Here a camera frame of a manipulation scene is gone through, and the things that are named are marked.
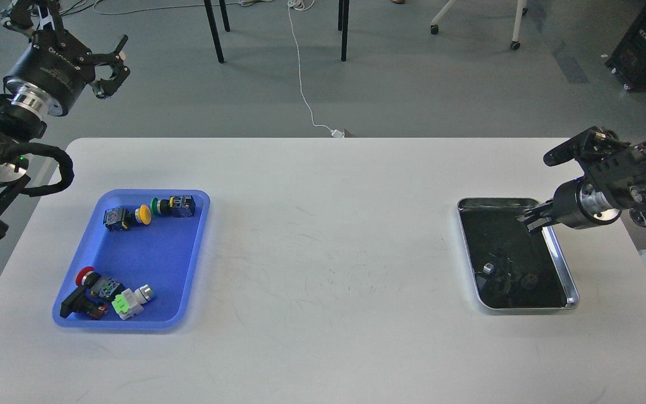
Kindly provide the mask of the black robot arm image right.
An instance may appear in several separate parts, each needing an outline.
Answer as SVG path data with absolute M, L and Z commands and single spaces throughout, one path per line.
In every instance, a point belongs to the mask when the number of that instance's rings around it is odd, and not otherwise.
M 592 126 L 543 157 L 549 167 L 571 160 L 584 174 L 518 216 L 529 233 L 557 223 L 576 229 L 601 227 L 618 220 L 623 210 L 646 228 L 646 141 L 633 145 L 612 130 Z

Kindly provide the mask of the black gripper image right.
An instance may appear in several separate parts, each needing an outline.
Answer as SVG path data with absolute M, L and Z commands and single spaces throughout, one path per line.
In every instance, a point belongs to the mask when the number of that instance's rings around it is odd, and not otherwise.
M 552 200 L 523 210 L 517 221 L 525 223 L 529 235 L 533 235 L 557 223 L 574 229 L 602 227 L 615 222 L 620 215 L 621 210 L 612 207 L 589 181 L 577 179 L 559 186 Z

